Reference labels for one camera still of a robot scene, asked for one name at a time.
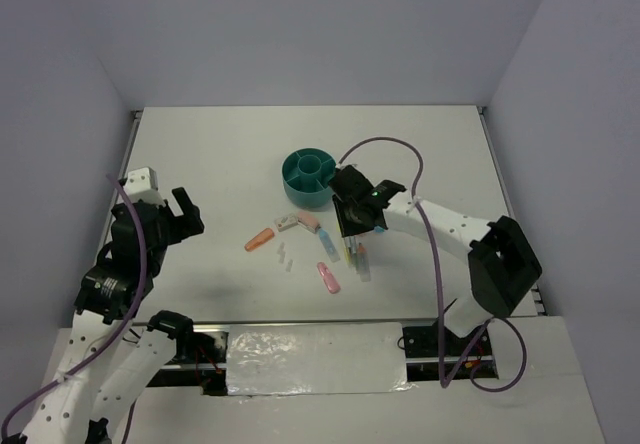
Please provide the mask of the purple gel pen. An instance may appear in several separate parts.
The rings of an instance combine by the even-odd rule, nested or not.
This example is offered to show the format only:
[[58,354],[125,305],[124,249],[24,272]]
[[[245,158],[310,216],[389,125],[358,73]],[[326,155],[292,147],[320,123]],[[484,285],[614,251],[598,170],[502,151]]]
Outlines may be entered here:
[[353,267],[357,266],[357,239],[354,236],[348,238],[350,263]]

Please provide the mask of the yellow gel pen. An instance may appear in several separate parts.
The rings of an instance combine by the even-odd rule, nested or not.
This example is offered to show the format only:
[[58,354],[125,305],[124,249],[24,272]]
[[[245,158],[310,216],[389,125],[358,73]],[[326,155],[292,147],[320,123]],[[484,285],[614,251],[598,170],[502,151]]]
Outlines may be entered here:
[[345,260],[347,265],[350,267],[351,266],[351,250],[350,250],[350,241],[349,238],[343,238],[343,244],[344,244],[344,254],[345,254]]

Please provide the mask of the green gel pen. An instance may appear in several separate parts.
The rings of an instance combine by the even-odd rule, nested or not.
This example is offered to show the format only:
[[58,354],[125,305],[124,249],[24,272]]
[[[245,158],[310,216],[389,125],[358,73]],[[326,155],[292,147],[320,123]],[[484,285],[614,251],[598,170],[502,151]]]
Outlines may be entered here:
[[361,252],[360,252],[360,248],[361,248],[361,243],[358,243],[355,247],[355,251],[354,251],[354,255],[353,255],[353,262],[354,262],[354,267],[356,269],[357,274],[360,274],[361,272]]

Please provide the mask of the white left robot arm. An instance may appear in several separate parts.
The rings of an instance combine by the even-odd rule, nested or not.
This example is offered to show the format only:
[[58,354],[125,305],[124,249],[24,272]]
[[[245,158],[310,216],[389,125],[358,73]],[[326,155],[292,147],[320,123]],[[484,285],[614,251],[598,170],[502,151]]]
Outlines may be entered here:
[[131,421],[155,374],[170,360],[182,363],[195,353],[192,320],[160,311],[126,344],[125,359],[114,362],[168,248],[202,234],[204,224],[184,188],[172,191],[181,209],[173,213],[150,167],[112,183],[120,200],[111,209],[111,239],[81,280],[62,358],[52,381],[10,411],[15,417],[37,406],[24,429],[10,433],[11,419],[4,419],[4,443],[110,443],[120,424]]

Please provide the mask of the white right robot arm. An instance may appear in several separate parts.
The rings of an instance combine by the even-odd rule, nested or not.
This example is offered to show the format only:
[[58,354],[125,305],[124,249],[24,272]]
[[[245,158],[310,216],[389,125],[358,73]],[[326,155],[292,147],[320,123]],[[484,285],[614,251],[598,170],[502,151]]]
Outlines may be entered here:
[[404,233],[436,246],[469,272],[469,289],[444,311],[436,347],[457,355],[470,334],[489,319],[512,315],[542,274],[521,226],[508,216],[494,221],[464,215],[413,194],[391,180],[373,185],[356,167],[336,169],[328,181],[341,236],[376,228]]

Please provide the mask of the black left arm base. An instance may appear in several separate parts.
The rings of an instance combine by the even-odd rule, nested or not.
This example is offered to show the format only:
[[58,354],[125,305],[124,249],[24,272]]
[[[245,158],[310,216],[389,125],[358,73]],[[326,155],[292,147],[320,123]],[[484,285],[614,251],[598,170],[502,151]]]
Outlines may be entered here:
[[186,316],[160,311],[143,324],[141,332],[131,330],[136,337],[147,331],[167,334],[175,349],[171,359],[147,384],[148,388],[197,388],[207,396],[227,396],[227,331],[198,331]]

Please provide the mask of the blue highlighter marker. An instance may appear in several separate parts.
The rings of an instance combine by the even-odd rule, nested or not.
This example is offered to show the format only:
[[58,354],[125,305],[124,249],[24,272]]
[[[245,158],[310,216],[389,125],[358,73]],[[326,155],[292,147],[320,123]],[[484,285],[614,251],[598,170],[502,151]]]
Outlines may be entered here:
[[329,233],[323,228],[320,228],[318,230],[318,237],[330,261],[338,262],[340,260],[340,256]]

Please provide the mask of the grey translucent highlighter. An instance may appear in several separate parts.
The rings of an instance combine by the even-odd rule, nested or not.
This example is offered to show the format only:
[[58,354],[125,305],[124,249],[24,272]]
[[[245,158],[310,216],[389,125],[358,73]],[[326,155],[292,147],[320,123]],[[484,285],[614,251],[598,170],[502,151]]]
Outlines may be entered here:
[[370,266],[368,253],[366,248],[361,244],[360,252],[361,252],[361,272],[359,275],[360,280],[362,282],[369,282],[371,280]]

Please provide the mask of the teal round divided organizer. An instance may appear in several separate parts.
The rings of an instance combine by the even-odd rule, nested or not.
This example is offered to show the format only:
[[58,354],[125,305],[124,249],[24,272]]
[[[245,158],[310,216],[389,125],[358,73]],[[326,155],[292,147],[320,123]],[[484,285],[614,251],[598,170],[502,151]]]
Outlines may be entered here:
[[282,163],[285,194],[299,208],[319,209],[331,200],[328,182],[333,178],[336,162],[327,152],[303,148],[289,154]]

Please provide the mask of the orange capsule correction tape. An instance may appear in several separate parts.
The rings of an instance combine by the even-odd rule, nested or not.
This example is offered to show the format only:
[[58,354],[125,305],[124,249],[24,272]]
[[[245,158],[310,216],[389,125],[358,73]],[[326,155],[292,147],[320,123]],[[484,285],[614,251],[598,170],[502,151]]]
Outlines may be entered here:
[[251,238],[244,246],[244,249],[247,252],[252,252],[265,243],[269,242],[275,236],[273,230],[271,228],[265,228],[260,231],[257,235]]

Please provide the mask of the white staple box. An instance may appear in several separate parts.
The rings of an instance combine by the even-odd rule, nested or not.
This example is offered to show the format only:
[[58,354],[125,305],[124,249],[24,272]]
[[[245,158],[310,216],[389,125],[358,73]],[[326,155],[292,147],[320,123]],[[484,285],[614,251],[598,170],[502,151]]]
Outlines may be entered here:
[[278,232],[283,232],[298,225],[298,218],[295,213],[290,213],[274,220],[275,228]]

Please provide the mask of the pink capsule correction tape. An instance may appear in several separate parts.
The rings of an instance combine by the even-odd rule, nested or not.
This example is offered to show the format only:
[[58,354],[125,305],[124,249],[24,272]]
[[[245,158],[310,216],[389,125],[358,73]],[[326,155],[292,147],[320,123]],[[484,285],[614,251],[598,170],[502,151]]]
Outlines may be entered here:
[[316,267],[328,292],[331,294],[339,293],[341,286],[329,267],[324,262],[319,262]]

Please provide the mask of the silver foil tape sheet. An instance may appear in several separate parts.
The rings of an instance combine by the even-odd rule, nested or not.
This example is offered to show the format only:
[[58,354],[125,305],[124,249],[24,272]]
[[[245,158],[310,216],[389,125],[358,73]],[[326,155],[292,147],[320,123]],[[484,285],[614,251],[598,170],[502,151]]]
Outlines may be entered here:
[[226,351],[233,396],[375,394],[405,391],[398,323],[234,326]]

